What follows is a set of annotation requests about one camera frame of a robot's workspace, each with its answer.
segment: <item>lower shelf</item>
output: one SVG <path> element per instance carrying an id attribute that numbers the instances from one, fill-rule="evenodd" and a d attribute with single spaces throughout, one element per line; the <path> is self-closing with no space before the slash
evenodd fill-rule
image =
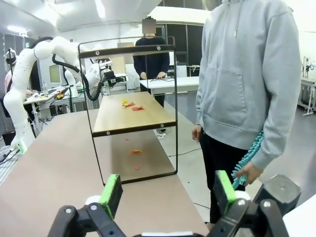
<path id="1" fill-rule="evenodd" d="M 175 174 L 154 131 L 140 131 L 94 138 L 101 172 L 120 174 L 132 183 Z"/>

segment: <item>person's left hand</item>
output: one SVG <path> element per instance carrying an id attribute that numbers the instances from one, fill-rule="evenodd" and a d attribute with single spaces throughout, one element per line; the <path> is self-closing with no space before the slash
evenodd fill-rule
<path id="1" fill-rule="evenodd" d="M 165 75 L 166 75 L 166 73 L 160 72 L 160 73 L 158 74 L 157 78 L 161 79 L 161 78 L 163 78 Z"/>
<path id="2" fill-rule="evenodd" d="M 245 183 L 245 186 L 247 186 L 248 184 L 252 184 L 257 178 L 259 178 L 262 173 L 263 170 L 255 167 L 250 161 L 245 165 L 243 169 L 237 172 L 235 176 L 236 178 L 239 178 L 242 175 L 248 175 L 247 181 Z"/>

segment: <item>dark sweater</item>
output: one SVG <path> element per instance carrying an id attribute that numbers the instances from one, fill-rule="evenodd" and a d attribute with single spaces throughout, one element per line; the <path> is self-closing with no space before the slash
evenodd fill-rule
<path id="1" fill-rule="evenodd" d="M 163 38 L 141 38 L 136 42 L 136 46 L 162 44 L 166 44 L 166 41 Z M 145 72 L 147 74 L 147 79 L 154 79 L 160 72 L 167 73 L 169 70 L 169 53 L 134 56 L 133 58 L 136 72 L 138 75 L 140 75 L 142 72 Z"/>

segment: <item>bolt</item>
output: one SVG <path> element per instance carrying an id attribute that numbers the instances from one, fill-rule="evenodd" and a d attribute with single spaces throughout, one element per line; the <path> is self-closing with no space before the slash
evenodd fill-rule
<path id="1" fill-rule="evenodd" d="M 270 203 L 269 201 L 265 201 L 265 202 L 263 203 L 263 206 L 264 206 L 264 207 L 270 207 L 270 206 L 271 206 L 271 203 Z"/>
<path id="2" fill-rule="evenodd" d="M 242 205 L 245 205 L 245 204 L 246 204 L 246 202 L 243 199 L 238 201 L 238 205 L 239 206 L 242 206 Z"/>

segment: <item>hoodie pocket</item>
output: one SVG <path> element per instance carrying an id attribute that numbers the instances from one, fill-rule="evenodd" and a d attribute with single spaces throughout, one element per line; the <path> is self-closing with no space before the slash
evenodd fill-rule
<path id="1" fill-rule="evenodd" d="M 211 93 L 205 95 L 203 113 L 214 121 L 239 127 L 247 116 L 242 75 L 223 69 L 208 71 L 207 91 Z"/>

